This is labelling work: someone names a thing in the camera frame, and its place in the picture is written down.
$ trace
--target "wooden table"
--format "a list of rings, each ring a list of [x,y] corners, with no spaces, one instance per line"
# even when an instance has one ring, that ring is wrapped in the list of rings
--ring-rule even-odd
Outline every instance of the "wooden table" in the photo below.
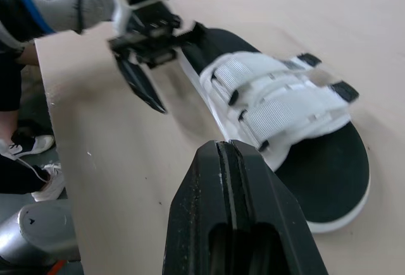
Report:
[[[330,274],[400,274],[405,258],[404,0],[173,0],[187,21],[226,28],[261,51],[309,51],[361,98],[370,199],[346,228],[316,236]],[[168,115],[123,81],[111,25],[37,43],[49,112],[87,275],[160,274],[170,202],[196,149],[221,135],[177,63],[151,73]]]

